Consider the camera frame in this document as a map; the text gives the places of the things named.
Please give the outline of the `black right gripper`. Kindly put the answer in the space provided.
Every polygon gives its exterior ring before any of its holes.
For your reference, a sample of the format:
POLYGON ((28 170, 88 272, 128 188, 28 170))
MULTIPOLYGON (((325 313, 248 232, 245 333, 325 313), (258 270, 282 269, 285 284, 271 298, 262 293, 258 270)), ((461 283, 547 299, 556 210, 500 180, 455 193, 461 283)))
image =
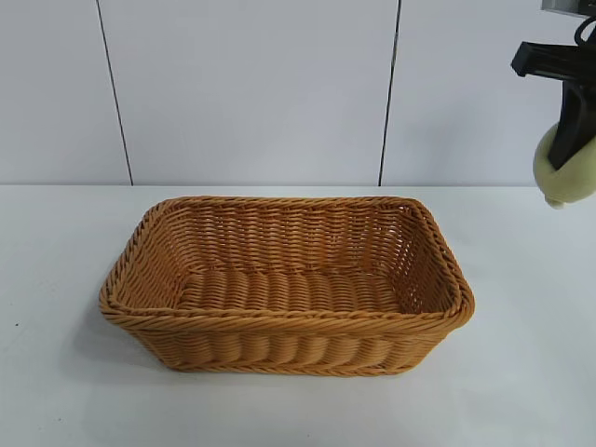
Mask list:
MULTIPOLYGON (((595 51, 587 47, 522 42, 511 62, 521 77, 536 75, 556 80, 594 80, 595 51)), ((562 82, 562 106, 550 165, 561 169, 595 138, 595 86, 562 82)))

